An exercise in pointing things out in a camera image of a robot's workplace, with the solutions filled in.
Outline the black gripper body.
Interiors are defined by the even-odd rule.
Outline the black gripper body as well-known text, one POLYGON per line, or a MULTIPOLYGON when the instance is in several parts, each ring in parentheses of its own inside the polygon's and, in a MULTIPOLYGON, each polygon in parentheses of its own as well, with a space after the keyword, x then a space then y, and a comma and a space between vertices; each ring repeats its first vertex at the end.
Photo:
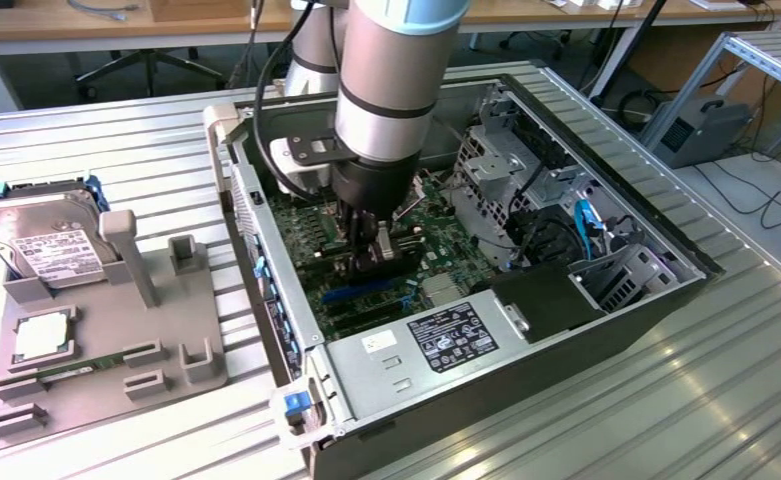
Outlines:
POLYGON ((332 190, 338 199, 355 210, 391 214, 407 198, 418 162, 418 154, 392 162, 364 158, 335 162, 332 190))

